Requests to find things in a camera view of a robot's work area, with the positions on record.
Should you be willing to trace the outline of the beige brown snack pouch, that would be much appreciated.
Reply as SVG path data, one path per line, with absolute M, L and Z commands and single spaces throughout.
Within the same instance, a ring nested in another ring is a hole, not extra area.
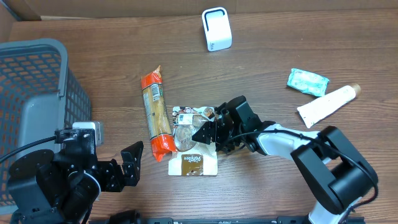
M 218 174 L 218 158 L 215 144 L 192 140 L 192 136 L 207 121 L 215 120 L 214 108 L 175 106 L 172 109 L 172 117 L 173 139 L 177 151 L 169 160 L 168 175 L 216 176 Z

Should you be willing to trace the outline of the orange biscuit pack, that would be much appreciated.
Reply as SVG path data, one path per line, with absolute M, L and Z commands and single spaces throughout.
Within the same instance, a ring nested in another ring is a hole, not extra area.
M 161 162 L 166 154 L 176 152 L 177 148 L 167 116 L 160 65 L 141 77 L 141 89 L 152 154 Z

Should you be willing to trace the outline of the white tube with gold cap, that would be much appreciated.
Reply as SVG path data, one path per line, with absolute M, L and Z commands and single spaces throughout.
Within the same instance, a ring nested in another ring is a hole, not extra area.
M 299 106 L 297 111 L 306 127 L 311 128 L 317 122 L 331 115 L 350 101 L 353 101 L 360 94 L 361 87 L 357 83 L 352 83 L 303 106 Z

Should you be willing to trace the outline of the teal snack packet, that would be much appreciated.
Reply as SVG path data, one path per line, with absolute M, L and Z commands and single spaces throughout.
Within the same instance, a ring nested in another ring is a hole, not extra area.
M 321 97 L 326 93 L 330 80 L 316 73 L 292 68 L 287 80 L 287 86 L 302 93 Z

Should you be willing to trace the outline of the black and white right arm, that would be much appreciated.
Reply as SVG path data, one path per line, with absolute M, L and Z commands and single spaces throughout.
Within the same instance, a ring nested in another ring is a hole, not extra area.
M 294 161 L 317 200 L 301 223 L 348 223 L 351 212 L 377 198 L 376 171 L 337 127 L 297 131 L 261 121 L 245 96 L 224 102 L 215 115 L 217 119 L 205 122 L 192 141 L 213 143 L 225 153 L 244 146 Z

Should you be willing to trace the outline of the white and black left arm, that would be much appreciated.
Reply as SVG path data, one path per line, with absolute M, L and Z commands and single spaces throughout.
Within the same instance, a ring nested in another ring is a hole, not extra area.
M 15 223 L 86 223 L 101 192 L 121 192 L 140 179 L 141 141 L 121 151 L 122 164 L 98 160 L 94 129 L 57 130 L 38 143 L 49 141 L 64 148 L 30 152 L 9 168 Z

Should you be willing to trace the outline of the white barcode scanner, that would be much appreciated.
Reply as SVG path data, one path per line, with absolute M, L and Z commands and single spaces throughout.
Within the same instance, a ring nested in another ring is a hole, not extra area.
M 201 19 L 209 52 L 228 49 L 232 46 L 231 27 L 225 8 L 207 9 L 203 11 Z

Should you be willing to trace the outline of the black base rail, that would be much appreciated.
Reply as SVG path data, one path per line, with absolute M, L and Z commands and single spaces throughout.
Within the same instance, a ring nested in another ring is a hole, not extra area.
M 173 219 L 146 218 L 138 210 L 117 213 L 107 219 L 89 220 L 89 224 L 308 224 L 307 216 L 281 216 L 277 218 L 242 218 L 242 219 Z

